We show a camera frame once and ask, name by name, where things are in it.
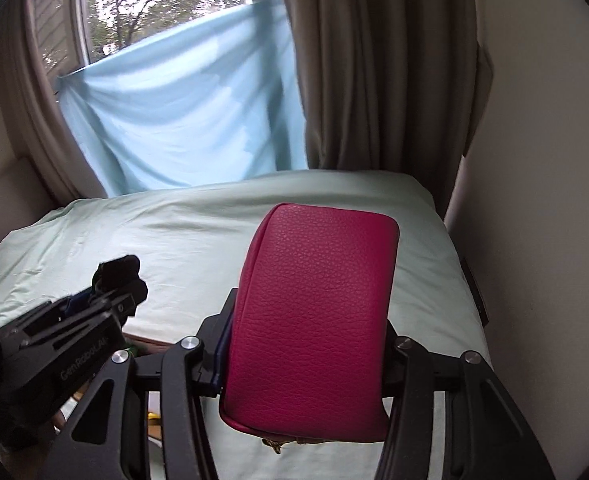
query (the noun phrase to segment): silver bolt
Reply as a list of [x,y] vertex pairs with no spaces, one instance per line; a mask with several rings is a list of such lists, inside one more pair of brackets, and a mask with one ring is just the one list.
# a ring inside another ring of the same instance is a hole
[[130,357],[130,353],[127,350],[117,350],[112,354],[113,363],[125,363]]
[[181,339],[181,346],[186,350],[191,350],[199,346],[199,338],[196,335],[189,335],[188,337],[184,337]]
[[397,348],[401,350],[409,350],[412,348],[412,339],[409,337],[399,337],[397,339]]
[[465,360],[471,365],[481,363],[481,355],[478,352],[465,352]]

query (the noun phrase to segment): red leather pouch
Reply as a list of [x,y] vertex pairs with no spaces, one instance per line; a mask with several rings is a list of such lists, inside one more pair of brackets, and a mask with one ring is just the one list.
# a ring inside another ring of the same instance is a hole
[[399,227],[281,204],[255,234],[234,310],[222,419],[262,438],[378,442]]

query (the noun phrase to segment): brown curtain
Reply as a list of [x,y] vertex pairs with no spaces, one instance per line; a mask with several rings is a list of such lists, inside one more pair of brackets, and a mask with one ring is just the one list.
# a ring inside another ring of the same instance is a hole
[[28,156],[60,205],[106,192],[55,101],[34,35],[34,0],[9,0],[0,14],[0,104],[17,156]]
[[410,174],[444,216],[491,80],[475,0],[286,4],[309,166]]

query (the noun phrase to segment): light blue cloth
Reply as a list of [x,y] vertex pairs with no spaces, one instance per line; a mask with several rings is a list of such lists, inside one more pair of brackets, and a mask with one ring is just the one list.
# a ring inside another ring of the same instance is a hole
[[59,83],[63,116],[108,196],[307,168],[283,0],[179,25]]

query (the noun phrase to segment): bed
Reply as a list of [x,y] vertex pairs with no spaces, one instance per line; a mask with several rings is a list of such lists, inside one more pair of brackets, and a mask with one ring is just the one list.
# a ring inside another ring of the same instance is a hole
[[[476,350],[489,360],[481,321],[458,257],[429,193],[412,177],[365,171],[289,171],[233,184],[78,200],[14,231],[0,244],[0,326],[45,300],[88,286],[97,264],[127,253],[142,262],[149,288],[124,332],[176,342],[219,312],[238,284],[250,240],[277,203],[368,210],[401,229],[389,320],[433,352]],[[443,399],[435,394],[430,478],[440,478]],[[224,479],[372,478],[381,444],[284,447],[277,456],[259,439],[219,418],[204,400],[212,452]],[[162,478],[151,448],[152,473]]]

